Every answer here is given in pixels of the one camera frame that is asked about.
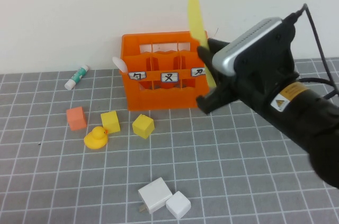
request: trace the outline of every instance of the cutting mat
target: cutting mat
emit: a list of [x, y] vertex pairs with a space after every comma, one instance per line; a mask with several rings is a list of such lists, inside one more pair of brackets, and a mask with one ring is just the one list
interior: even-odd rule
[[[329, 64], [339, 71], [339, 59]], [[303, 76], [326, 78], [319, 60], [296, 66]], [[140, 113], [127, 111], [117, 70], [91, 70], [66, 91], [73, 73], [0, 75], [0, 224], [339, 223], [338, 190], [241, 102], [208, 116], [194, 109], [143, 112], [156, 126], [143, 140], [131, 131]], [[89, 126], [72, 132], [65, 111], [77, 106]], [[121, 132], [100, 150], [86, 149], [82, 139], [108, 110], [117, 110]], [[182, 220], [166, 208], [138, 212], [137, 190], [158, 177], [190, 199]]]

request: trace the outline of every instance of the white wall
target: white wall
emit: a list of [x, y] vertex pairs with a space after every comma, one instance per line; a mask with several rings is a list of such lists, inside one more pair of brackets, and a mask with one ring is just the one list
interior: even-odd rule
[[[125, 33], [188, 29], [188, 0], [0, 0], [0, 74], [112, 68]], [[211, 37], [231, 41], [268, 16], [307, 2], [327, 56], [338, 56], [338, 0], [201, 0]], [[292, 44], [296, 58], [317, 57], [306, 16]]]

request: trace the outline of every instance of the yellow rubber duck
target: yellow rubber duck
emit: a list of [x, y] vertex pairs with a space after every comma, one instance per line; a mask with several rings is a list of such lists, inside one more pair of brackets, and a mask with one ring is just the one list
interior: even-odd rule
[[84, 143], [89, 149], [99, 149], [104, 147], [108, 142], [107, 130], [103, 127], [95, 127], [84, 138]]

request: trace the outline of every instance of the orange crate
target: orange crate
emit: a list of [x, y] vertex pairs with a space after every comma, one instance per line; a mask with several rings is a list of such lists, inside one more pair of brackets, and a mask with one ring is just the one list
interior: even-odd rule
[[[169, 51], [157, 51], [160, 44]], [[147, 45], [149, 50], [142, 51]], [[181, 45], [189, 46], [184, 50]], [[208, 93], [199, 43], [189, 32], [127, 34], [122, 37], [121, 59], [128, 73], [122, 80], [130, 111], [196, 107], [195, 98]]]

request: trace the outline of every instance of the white spoon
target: white spoon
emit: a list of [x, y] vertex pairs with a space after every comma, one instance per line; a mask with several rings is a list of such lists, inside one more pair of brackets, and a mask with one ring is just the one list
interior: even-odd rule
[[113, 56], [112, 57], [112, 61], [117, 66], [117, 68], [119, 70], [121, 70], [123, 73], [127, 73], [128, 72], [127, 65], [126, 65], [126, 63], [121, 58]]

